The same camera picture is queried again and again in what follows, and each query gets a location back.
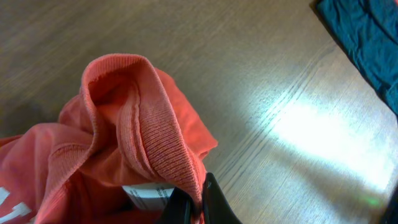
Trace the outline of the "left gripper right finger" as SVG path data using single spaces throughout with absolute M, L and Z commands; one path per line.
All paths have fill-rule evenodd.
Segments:
M 242 224 L 211 172 L 206 174 L 202 200 L 205 224 Z

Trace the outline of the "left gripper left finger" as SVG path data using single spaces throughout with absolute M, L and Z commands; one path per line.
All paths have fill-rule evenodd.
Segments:
M 157 224 L 191 224 L 191 212 L 192 198 L 176 187 Z

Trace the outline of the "orange printed t-shirt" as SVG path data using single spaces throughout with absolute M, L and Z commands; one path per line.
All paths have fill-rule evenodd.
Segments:
M 126 186 L 167 183 L 202 223 L 203 158 L 217 141 L 174 80 L 143 56 L 108 54 L 85 69 L 56 123 L 1 139 L 2 223 L 153 223 Z

